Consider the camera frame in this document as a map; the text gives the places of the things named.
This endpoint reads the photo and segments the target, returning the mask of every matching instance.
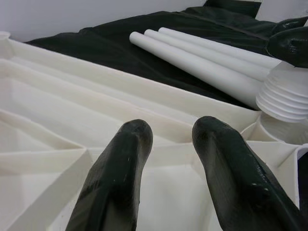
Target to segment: white ribbed cylinder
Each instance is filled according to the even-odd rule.
[[[308,69],[281,62],[264,81],[256,98],[266,114],[299,123],[308,117]]]
[[[308,119],[300,123],[287,123],[263,113],[256,128],[265,130],[271,138],[279,142],[295,145],[308,143]]]

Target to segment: black rubber glove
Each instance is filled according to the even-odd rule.
[[[308,68],[308,27],[285,30],[271,36],[267,51],[293,66]]]
[[[283,20],[277,23],[277,25],[273,28],[272,35],[285,31],[285,30],[303,27],[305,23],[307,22],[307,20],[308,20],[308,16]]]
[[[90,169],[66,231],[134,231],[141,174],[153,134],[143,120],[125,123]]]
[[[308,230],[273,173],[236,130],[205,116],[197,120],[192,131],[224,231]]]

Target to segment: white wall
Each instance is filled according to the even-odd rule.
[[[308,15],[308,0],[263,0],[256,19],[280,22]]]
[[[0,31],[28,41],[157,11],[181,11],[205,0],[0,0]]]

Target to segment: white plastic panel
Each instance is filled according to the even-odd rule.
[[[89,168],[119,127],[136,118],[154,132],[138,231],[221,230],[190,143],[193,124],[205,115],[258,140],[249,144],[297,204],[297,146],[258,130],[260,112],[5,37],[0,34],[0,230],[64,231]],[[286,173],[291,183],[284,184]]]

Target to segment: white cylindrical tube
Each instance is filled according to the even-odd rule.
[[[137,32],[131,33],[129,40],[239,101],[258,108],[256,95],[262,82]]]
[[[180,48],[189,53],[213,61],[219,65],[243,73],[259,81],[264,81],[270,71],[270,69],[265,68],[263,66],[247,62],[245,60],[238,59],[206,47],[195,45],[193,43],[189,43],[184,40],[180,40],[178,38],[159,33],[157,31],[146,30],[144,34],[158,41],[167,43],[171,46]]]
[[[179,32],[176,30],[171,30],[168,28],[160,28],[159,33],[162,34],[166,34],[199,46],[203,46],[224,54],[227,54],[229,56],[232,57],[236,57],[245,61],[249,61],[251,63],[269,68],[269,69],[273,69],[275,66],[277,66],[281,60],[279,59],[275,59],[266,55],[262,55],[262,54],[258,54],[258,53],[254,53],[251,51],[246,51],[240,48],[236,48],[233,46],[229,46],[226,44],[222,44],[219,42],[215,42],[215,41],[211,41],[205,38],[200,38],[198,36],[193,36],[193,35],[189,35],[189,34],[185,34],[183,32]]]

